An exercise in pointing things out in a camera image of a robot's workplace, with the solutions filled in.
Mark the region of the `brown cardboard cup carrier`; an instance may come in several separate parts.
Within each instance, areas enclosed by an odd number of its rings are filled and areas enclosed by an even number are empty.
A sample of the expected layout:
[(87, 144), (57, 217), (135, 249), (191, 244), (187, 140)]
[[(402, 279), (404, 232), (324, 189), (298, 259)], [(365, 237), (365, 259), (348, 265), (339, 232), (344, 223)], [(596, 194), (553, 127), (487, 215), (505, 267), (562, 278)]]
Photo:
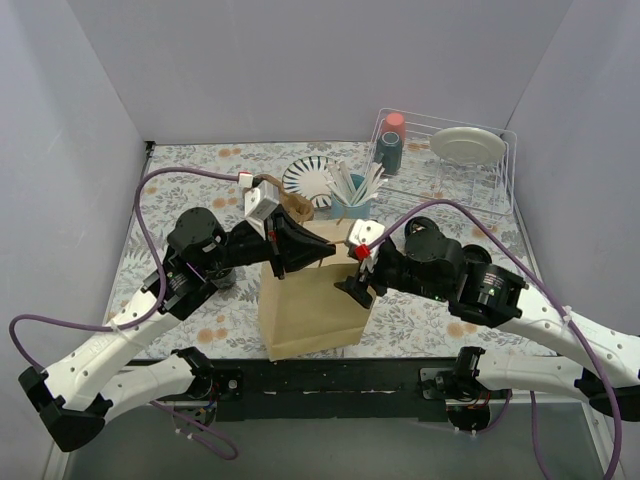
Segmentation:
[(303, 225), (314, 218), (315, 209), (310, 200), (298, 193), (287, 192), (283, 183), (272, 175), (260, 174), (257, 179), (267, 181), (278, 189), (280, 204), (296, 223)]

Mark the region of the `brown paper bag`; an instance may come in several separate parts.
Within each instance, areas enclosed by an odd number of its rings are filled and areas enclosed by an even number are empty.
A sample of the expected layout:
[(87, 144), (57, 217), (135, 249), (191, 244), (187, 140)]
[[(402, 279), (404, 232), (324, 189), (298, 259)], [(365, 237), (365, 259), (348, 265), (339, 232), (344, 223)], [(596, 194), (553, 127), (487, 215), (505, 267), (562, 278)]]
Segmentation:
[(271, 361), (360, 341), (372, 311), (335, 287), (357, 267), (342, 244), (335, 255), (282, 280), (268, 263), (261, 266), (258, 323)]

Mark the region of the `black coffee cup lid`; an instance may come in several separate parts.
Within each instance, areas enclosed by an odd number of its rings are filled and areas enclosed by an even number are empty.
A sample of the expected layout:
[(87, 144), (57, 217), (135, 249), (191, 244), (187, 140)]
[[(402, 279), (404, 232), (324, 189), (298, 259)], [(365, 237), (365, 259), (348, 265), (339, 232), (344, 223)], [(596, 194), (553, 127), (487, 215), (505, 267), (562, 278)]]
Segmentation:
[(404, 237), (409, 238), (411, 235), (424, 230), (440, 231), (439, 226), (431, 218), (426, 216), (412, 217), (404, 226)]

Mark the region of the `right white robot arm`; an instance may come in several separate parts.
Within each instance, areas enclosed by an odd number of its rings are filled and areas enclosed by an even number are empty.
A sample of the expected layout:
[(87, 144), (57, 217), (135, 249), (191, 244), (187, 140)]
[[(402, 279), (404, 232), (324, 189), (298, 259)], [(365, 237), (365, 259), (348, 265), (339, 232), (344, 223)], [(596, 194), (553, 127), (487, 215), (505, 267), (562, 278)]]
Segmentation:
[(521, 276), (491, 262), (477, 245), (461, 245), (436, 228), (408, 236), (401, 253), (384, 228), (357, 221), (345, 243), (359, 260), (357, 274), (337, 283), (365, 308), (393, 289), (446, 303), (461, 320), (519, 335), (552, 350), (516, 356), (464, 347), (454, 366), (426, 384), (432, 395), (462, 400), (498, 390), (565, 395), (605, 415), (639, 419), (639, 339), (579, 314), (564, 319)]

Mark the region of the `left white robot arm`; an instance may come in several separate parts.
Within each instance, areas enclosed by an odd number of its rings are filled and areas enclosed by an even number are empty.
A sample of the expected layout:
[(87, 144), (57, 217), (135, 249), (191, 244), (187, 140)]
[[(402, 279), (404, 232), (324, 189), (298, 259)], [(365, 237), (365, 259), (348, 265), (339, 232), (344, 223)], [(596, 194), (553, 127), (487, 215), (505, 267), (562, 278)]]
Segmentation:
[(18, 381), (64, 452), (92, 441), (106, 424), (153, 400), (193, 400), (225, 392), (225, 378), (195, 347), (124, 372), (138, 353), (177, 327), (217, 291), (235, 280), (235, 268), (268, 263), (277, 278), (336, 252), (328, 240), (298, 225), (276, 207), (258, 233), (248, 221), (225, 231), (208, 209), (182, 213), (167, 237), (163, 268), (147, 277), (104, 332), (97, 332), (58, 362), (26, 369)]

